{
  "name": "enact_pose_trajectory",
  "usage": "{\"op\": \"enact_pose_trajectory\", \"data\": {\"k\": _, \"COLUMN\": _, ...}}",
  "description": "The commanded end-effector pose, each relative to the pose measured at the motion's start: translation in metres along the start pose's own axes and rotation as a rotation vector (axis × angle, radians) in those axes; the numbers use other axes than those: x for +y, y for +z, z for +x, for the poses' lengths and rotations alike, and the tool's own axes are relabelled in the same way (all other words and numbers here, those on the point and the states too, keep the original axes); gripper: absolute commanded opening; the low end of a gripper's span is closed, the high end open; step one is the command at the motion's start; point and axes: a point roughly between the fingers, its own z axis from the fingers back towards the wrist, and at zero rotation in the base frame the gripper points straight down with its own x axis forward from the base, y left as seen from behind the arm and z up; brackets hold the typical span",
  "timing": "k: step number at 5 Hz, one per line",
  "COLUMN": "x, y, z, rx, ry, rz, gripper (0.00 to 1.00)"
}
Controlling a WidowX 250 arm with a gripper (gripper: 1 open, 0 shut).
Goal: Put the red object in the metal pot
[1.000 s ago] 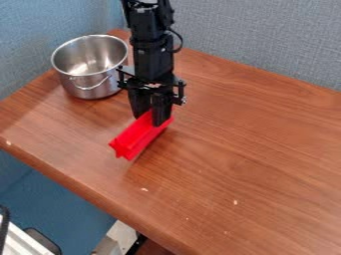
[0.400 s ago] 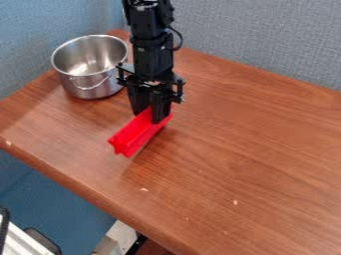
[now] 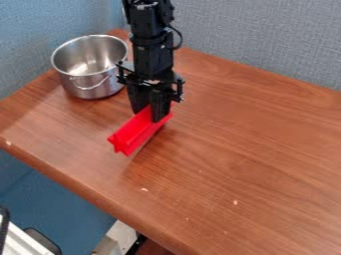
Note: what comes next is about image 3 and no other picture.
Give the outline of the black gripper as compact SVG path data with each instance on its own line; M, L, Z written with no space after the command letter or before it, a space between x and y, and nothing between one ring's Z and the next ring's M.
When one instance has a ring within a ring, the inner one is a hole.
M185 79L173 70L173 50L166 45L133 46L134 59L118 62L118 81L127 86L133 111L151 104L153 122L170 113L171 102L182 100Z

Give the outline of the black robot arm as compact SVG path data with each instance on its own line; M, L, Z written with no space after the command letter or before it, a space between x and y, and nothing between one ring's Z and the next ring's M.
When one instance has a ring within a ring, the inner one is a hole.
M134 60L118 62L118 82L127 86L133 111L151 107L151 122L171 112L182 101L185 79L173 70L174 52L182 46L182 33L171 25L171 0L122 0Z

